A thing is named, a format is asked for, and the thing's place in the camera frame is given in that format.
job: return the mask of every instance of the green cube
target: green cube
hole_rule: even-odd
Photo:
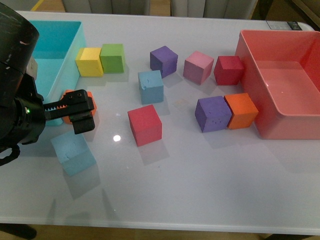
[[[123,73],[126,66],[124,45],[103,44],[100,53],[100,60],[105,74]]]

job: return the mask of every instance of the teal plastic container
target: teal plastic container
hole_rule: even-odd
[[[30,21],[40,33],[33,51],[38,63],[35,85],[44,103],[58,101],[65,90],[74,90],[80,77],[76,56],[86,46],[80,21]],[[62,124],[61,118],[48,121],[47,126]]]

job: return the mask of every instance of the foam cube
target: foam cube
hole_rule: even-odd
[[[64,96],[66,93],[70,93],[70,92],[73,92],[74,90],[70,90],[70,89],[67,89],[65,90],[65,92],[63,93],[62,96]],[[92,95],[92,93],[90,91],[87,91],[88,93],[88,97],[91,97],[92,98],[92,101],[93,101],[93,106],[94,106],[94,109],[91,111],[92,113],[92,116],[94,116],[96,114],[96,111],[97,111],[97,105],[96,105],[96,102],[95,102],[95,99]],[[70,121],[69,117],[68,116],[64,116],[62,118],[62,120],[64,121],[64,123],[66,124],[72,124],[72,122]]]
[[[164,101],[164,82],[159,70],[139,72],[138,78],[142,104],[154,104]]]
[[[226,129],[232,113],[222,96],[201,98],[195,108],[195,118],[203,133]]]
[[[107,73],[124,73],[126,68],[124,45],[103,44],[100,59],[103,67],[103,72]]]
[[[150,52],[150,68],[160,70],[162,78],[177,71],[178,55],[167,46]]]
[[[100,47],[80,48],[75,63],[82,77],[102,77],[104,75],[100,51]]]
[[[239,56],[219,56],[213,74],[217,85],[237,85],[244,71]]]
[[[201,85],[211,74],[214,58],[195,51],[184,61],[183,76]]]
[[[248,93],[225,95],[224,99],[232,112],[228,128],[243,129],[250,127],[259,111]]]
[[[96,164],[96,159],[82,134],[74,134],[73,131],[69,131],[52,138],[51,143],[59,162],[69,176]]]
[[[162,122],[153,105],[128,111],[128,117],[138,147],[162,138]]]

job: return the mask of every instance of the pink bin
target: pink bin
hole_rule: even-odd
[[[240,80],[265,139],[320,139],[320,32],[242,30]]]

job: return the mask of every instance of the table surface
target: table surface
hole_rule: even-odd
[[[240,30],[269,29],[265,21],[21,14],[82,21],[87,46],[123,43],[127,66],[77,85],[97,103],[96,128],[84,134],[97,164],[67,176],[50,139],[72,127],[46,127],[0,167],[0,222],[320,235],[320,141],[264,140],[254,125],[201,133],[197,100],[242,88],[217,86],[213,75],[201,86],[182,77],[192,52],[233,55]],[[179,58],[163,79],[164,102],[154,104],[163,138],[137,147],[127,111],[142,106],[138,72],[150,70],[150,51],[164,45]]]

